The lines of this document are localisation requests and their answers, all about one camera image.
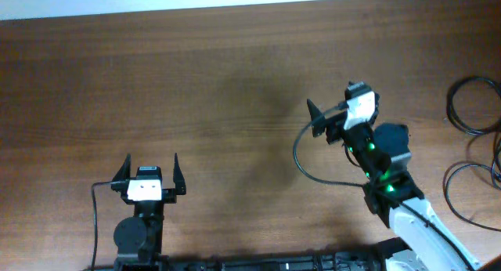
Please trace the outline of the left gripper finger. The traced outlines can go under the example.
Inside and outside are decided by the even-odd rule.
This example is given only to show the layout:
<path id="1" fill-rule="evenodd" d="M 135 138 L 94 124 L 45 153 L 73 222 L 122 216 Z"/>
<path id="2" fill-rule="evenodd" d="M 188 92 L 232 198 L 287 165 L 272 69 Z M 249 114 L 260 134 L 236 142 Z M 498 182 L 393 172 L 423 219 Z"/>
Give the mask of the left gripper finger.
<path id="1" fill-rule="evenodd" d="M 180 168 L 178 155 L 175 154 L 173 168 L 173 182 L 175 184 L 175 192 L 177 195 L 186 195 L 186 181 Z"/>
<path id="2" fill-rule="evenodd" d="M 127 154 L 124 159 L 124 163 L 119 168 L 115 176 L 112 178 L 112 182 L 126 182 L 131 177 L 131 162 L 132 157 L 131 154 Z"/>

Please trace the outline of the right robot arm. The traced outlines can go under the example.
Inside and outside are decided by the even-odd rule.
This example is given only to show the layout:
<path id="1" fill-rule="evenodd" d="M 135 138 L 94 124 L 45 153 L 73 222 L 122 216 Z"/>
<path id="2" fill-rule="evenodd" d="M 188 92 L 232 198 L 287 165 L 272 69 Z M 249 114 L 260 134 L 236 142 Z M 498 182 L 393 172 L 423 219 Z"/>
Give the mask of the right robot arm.
<path id="1" fill-rule="evenodd" d="M 411 158 L 404 125 L 373 125 L 378 98 L 347 99 L 329 117 L 307 102 L 314 137 L 343 141 L 367 181 L 360 185 L 370 212 L 395 233 L 378 246 L 383 270 L 479 270 L 481 263 L 450 232 L 407 169 Z"/>

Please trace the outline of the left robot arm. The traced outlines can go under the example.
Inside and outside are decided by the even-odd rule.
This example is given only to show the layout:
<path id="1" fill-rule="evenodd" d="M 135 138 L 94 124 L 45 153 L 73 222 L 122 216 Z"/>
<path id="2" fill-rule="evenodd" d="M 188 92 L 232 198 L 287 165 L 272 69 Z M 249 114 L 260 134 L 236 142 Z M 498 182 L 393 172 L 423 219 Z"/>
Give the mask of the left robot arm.
<path id="1" fill-rule="evenodd" d="M 115 270 L 169 270 L 167 258 L 161 255 L 164 227 L 164 206 L 175 204 L 186 194 L 186 181 L 174 158 L 174 186 L 163 187 L 161 168 L 142 166 L 131 175 L 131 157 L 127 156 L 112 178 L 111 189 L 120 194 L 127 205 L 134 207 L 133 216 L 120 221 L 114 230 L 117 246 Z"/>

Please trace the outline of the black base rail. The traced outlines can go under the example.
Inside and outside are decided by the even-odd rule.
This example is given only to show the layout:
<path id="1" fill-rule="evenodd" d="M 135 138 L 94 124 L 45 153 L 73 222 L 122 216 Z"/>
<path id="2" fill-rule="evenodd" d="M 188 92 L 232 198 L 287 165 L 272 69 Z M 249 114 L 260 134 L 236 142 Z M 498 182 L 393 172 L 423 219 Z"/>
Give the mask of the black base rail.
<path id="1" fill-rule="evenodd" d="M 391 238 L 348 251 L 306 251 L 299 254 L 244 257 L 166 258 L 152 270 L 179 271 L 355 271 L 409 270 L 427 267 L 403 240 Z"/>

